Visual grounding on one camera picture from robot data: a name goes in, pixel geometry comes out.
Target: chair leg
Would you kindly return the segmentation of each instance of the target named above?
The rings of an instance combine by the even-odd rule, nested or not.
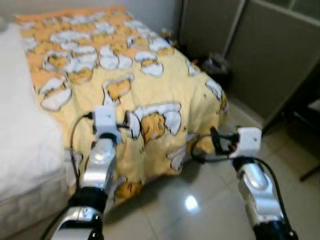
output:
[[[320,165],[315,167],[314,169],[308,171],[306,174],[300,177],[300,181],[304,182],[308,178],[310,178],[312,175],[314,175],[316,172],[320,172]]]

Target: yellow blanket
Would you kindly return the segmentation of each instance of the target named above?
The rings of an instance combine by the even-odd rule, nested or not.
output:
[[[221,87],[124,7],[19,16],[36,100],[64,128],[103,104],[127,123],[117,146],[109,206],[151,177],[177,175],[195,133],[218,127],[228,108]],[[94,136],[83,121],[74,150],[87,159]],[[209,152],[212,146],[203,141]]]

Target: white mattress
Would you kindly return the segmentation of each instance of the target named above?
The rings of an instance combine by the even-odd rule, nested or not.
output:
[[[42,182],[38,187],[0,202],[0,240],[57,213],[69,198],[65,174]]]
[[[0,81],[2,240],[62,209],[68,187],[63,130],[36,104],[15,24],[0,33]]]
[[[63,130],[36,104],[19,28],[0,33],[0,201],[61,175]]]

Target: cartoon egg character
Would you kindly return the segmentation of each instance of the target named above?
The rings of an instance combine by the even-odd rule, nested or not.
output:
[[[110,211],[115,203],[116,203],[116,191],[118,190],[119,186],[127,181],[127,178],[125,176],[120,176],[116,180],[113,181],[110,192],[108,195],[108,199],[105,204],[105,210],[104,212]]]
[[[130,36],[127,39],[127,45],[129,48],[146,47],[149,45],[149,40],[142,36]]]
[[[97,23],[105,23],[105,22],[109,22],[109,20],[110,20],[110,17],[107,16],[107,15],[104,15],[104,16],[99,17],[99,18],[96,20],[96,22],[97,22]]]
[[[50,29],[52,33],[61,32],[70,27],[70,24],[62,24],[62,22],[55,17],[44,19],[42,25],[43,28]]]
[[[197,65],[193,64],[189,60],[185,60],[185,63],[188,68],[188,75],[189,76],[196,76],[196,75],[201,74],[201,70]]]
[[[71,27],[78,24],[89,24],[94,21],[93,17],[88,15],[62,16],[60,20],[69,23]]]
[[[130,35],[132,35],[132,30],[128,26],[118,25],[116,27],[115,34],[124,35],[124,36],[130,36]]]
[[[126,20],[123,22],[123,24],[130,29],[137,30],[139,34],[147,34],[150,32],[149,28],[147,28],[142,22],[137,20]]]
[[[94,26],[97,31],[105,32],[108,34],[114,34],[116,30],[116,26],[109,24],[106,22],[95,22]]]
[[[175,49],[161,37],[154,39],[149,45],[149,49],[158,55],[173,55],[175,52]]]
[[[129,136],[137,139],[140,134],[144,144],[158,139],[167,129],[175,136],[181,126],[180,103],[155,104],[138,107],[134,112],[128,111],[125,122],[129,125]]]
[[[126,43],[115,42],[110,45],[110,48],[116,55],[124,55],[128,51]]]
[[[79,44],[73,41],[60,43],[60,48],[66,51],[71,51],[73,49],[77,49],[78,47]]]
[[[98,59],[98,54],[93,46],[76,47],[72,50],[71,55],[80,64],[95,64]]]
[[[20,26],[21,26],[21,36],[23,38],[32,38],[35,36],[35,32],[36,32],[35,22],[22,22]]]
[[[117,80],[106,81],[102,88],[104,93],[103,105],[120,104],[120,99],[131,90],[131,83],[135,80],[132,73],[120,77]]]
[[[186,136],[186,144],[184,144],[182,147],[166,155],[166,157],[171,160],[172,170],[179,172],[184,162],[191,158],[190,153],[187,151],[190,150],[188,149],[189,143],[191,143],[191,141],[195,139],[195,137],[196,137],[195,133],[188,133],[188,135]]]
[[[88,23],[78,23],[78,24],[73,24],[71,26],[71,29],[74,31],[77,31],[79,33],[91,33],[96,29],[94,23],[88,22]]]
[[[61,73],[65,71],[69,61],[70,54],[68,52],[49,51],[45,57],[43,69]]]
[[[124,55],[116,55],[111,45],[100,49],[100,65],[106,70],[128,69],[132,66],[133,60]]]
[[[90,19],[92,22],[98,22],[98,20],[103,19],[105,17],[107,17],[107,14],[103,11],[99,11],[99,12],[95,12],[94,14],[88,16],[88,19]]]
[[[76,39],[76,40],[74,40],[74,42],[76,42],[80,46],[87,46],[87,45],[91,45],[93,43],[92,39],[88,39],[86,37]]]
[[[215,97],[221,101],[223,96],[223,90],[221,86],[214,80],[208,79],[205,83],[206,87],[215,95]]]
[[[66,87],[66,78],[51,78],[40,90],[39,95],[43,96],[40,105],[47,111],[57,112],[67,104],[72,95],[72,90]]]
[[[146,75],[161,77],[164,74],[164,66],[158,62],[154,53],[148,51],[138,52],[134,59],[141,63],[141,71]]]
[[[40,42],[33,51],[36,54],[45,54],[49,51],[58,51],[59,49],[60,46],[58,44],[45,40]]]
[[[66,76],[69,81],[76,85],[89,82],[94,74],[95,63],[80,63],[76,61],[71,63],[66,69]]]
[[[137,195],[142,189],[142,182],[125,181],[118,186],[115,191],[115,196],[120,199],[129,199]]]
[[[58,44],[76,42],[79,45],[81,45],[83,44],[83,42],[91,42],[91,35],[86,32],[67,30],[52,34],[50,36],[50,41]]]
[[[33,51],[38,45],[38,42],[34,37],[25,37],[22,40],[22,45],[25,51]]]
[[[112,34],[106,31],[95,31],[94,34],[91,36],[91,41],[94,46],[100,48],[105,45],[109,45],[113,42],[114,37]]]

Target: bed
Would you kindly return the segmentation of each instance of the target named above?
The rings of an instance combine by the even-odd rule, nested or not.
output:
[[[224,121],[221,87],[124,7],[67,9],[17,22],[0,35],[0,238],[65,204],[75,183],[71,128],[96,106],[115,105],[117,121],[129,126],[121,130],[107,211],[150,179],[178,175],[196,133]],[[74,136],[81,171],[92,130],[83,120]],[[213,150],[206,140],[199,147]]]

